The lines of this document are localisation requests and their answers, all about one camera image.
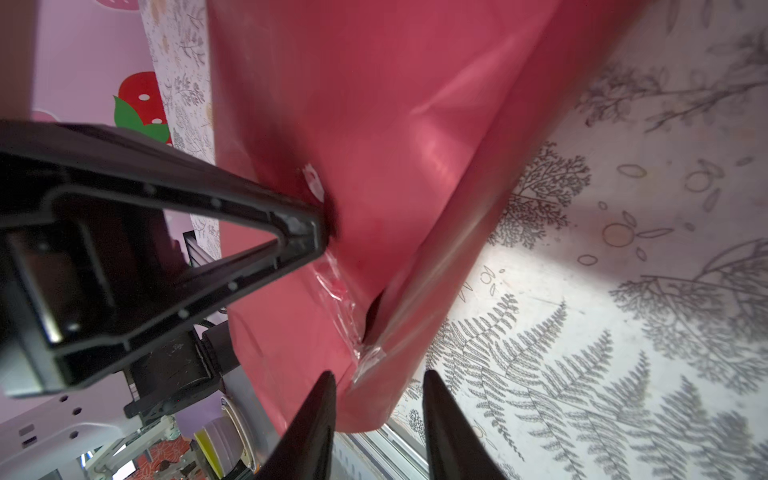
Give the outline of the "clear adhesive tape piece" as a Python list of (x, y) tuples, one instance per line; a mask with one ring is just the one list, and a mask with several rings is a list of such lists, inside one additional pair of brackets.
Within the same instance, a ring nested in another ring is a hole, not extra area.
[(349, 386), (354, 386), (385, 358), (386, 354), (381, 348), (365, 342), (368, 310), (363, 307), (357, 286), (345, 275), (342, 266), (341, 240), (334, 199), (326, 191), (320, 173), (312, 164), (304, 163), (299, 172), (311, 199), (321, 208), (327, 234), (324, 252), (303, 268), (302, 285), (311, 303), (321, 311), (321, 316), (330, 322), (336, 337), (343, 342), (351, 361), (343, 379)]

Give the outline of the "maroon wrapping paper sheet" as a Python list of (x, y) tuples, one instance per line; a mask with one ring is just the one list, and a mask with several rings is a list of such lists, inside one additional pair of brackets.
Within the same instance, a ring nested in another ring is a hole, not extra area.
[(361, 381), (303, 268), (237, 301), (235, 351), (284, 431), (318, 376), (336, 427), (390, 416), (525, 164), (644, 9), (641, 1), (211, 1), (218, 166), (334, 199), (345, 275), (386, 354)]

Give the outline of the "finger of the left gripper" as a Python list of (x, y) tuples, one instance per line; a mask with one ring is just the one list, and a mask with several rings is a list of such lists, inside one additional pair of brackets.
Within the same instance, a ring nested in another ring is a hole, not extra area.
[[(202, 267), (169, 211), (264, 233)], [(1, 388), (88, 387), (196, 320), (297, 270), (328, 242), (323, 213), (135, 131), (1, 124)]]

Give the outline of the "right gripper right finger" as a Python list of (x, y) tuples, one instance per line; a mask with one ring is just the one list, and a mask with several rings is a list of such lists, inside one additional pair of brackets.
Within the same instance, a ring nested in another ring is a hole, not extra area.
[(425, 371), (422, 406), (430, 479), (505, 479), (435, 370)]

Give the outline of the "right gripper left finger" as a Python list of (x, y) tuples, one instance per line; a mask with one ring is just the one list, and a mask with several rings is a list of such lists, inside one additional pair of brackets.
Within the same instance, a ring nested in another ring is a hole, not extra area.
[(324, 371), (255, 479), (316, 479), (331, 475), (336, 381)]

